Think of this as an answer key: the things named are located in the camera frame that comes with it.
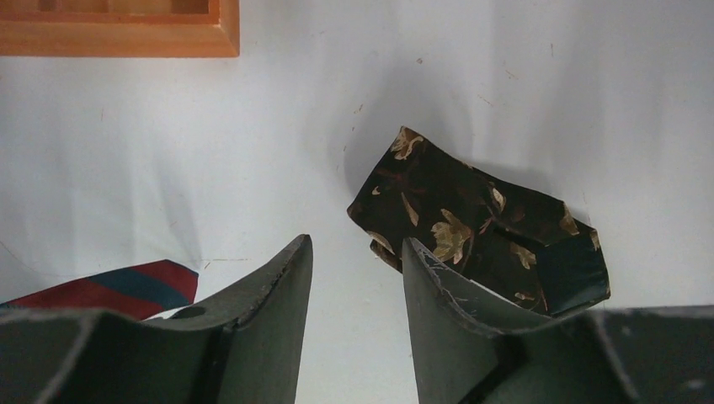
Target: wooden frame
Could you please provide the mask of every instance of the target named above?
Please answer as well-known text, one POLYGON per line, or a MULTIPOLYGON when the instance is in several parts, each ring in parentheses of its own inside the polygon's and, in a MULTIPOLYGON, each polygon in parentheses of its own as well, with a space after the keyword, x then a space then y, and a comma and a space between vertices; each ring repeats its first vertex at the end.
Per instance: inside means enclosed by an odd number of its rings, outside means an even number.
POLYGON ((238 0, 0 0, 0 55, 238 53, 238 0))

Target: folded cloth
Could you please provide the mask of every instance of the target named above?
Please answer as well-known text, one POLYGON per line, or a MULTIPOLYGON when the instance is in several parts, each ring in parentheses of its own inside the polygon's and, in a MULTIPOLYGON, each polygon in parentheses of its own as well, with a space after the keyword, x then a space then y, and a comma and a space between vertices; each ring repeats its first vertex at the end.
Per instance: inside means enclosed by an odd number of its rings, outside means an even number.
POLYGON ((406 127, 347 211, 400 272, 402 240, 413 237, 457 273, 540 314, 610 297, 598 233, 561 200, 456 160, 406 127))
POLYGON ((103 308, 144 320, 194 303, 198 274, 163 260, 96 274, 3 303, 0 309, 103 308))

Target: white surface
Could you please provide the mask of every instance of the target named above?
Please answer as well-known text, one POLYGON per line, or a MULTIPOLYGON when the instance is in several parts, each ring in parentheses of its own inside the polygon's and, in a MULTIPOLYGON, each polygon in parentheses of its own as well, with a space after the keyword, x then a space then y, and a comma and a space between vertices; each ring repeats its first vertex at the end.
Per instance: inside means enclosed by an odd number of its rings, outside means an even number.
POLYGON ((408 125, 595 226, 606 307, 714 303, 711 0, 241 20, 236 60, 0 58, 0 300, 160 258, 211 263, 203 297, 306 232, 297 401, 416 402, 401 279, 344 212, 408 125))

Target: cloth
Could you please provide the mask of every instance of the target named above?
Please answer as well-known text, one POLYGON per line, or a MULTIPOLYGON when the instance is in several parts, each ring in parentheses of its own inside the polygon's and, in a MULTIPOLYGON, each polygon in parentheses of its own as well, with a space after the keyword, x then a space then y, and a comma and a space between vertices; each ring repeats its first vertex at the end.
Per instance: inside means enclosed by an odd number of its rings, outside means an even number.
POLYGON ((414 237, 451 269, 526 310, 560 316, 610 296, 598 233, 567 206, 456 160, 402 127, 349 217, 401 272, 414 237))
POLYGON ((2 308, 104 308, 138 320, 194 302, 198 274, 163 260, 116 269, 41 290, 2 308))

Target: fabric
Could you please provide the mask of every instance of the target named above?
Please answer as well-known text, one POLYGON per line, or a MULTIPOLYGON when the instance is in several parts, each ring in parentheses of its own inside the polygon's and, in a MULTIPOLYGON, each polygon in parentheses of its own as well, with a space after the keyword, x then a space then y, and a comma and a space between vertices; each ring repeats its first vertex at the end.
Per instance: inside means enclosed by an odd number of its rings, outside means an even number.
POLYGON ((366 179, 349 217, 401 272, 414 237, 459 274, 549 316, 610 296, 595 229, 538 191, 456 160, 404 128, 366 179))
POLYGON ((198 274, 163 260, 116 269, 41 290, 2 308, 104 308, 144 320, 194 302, 198 274))

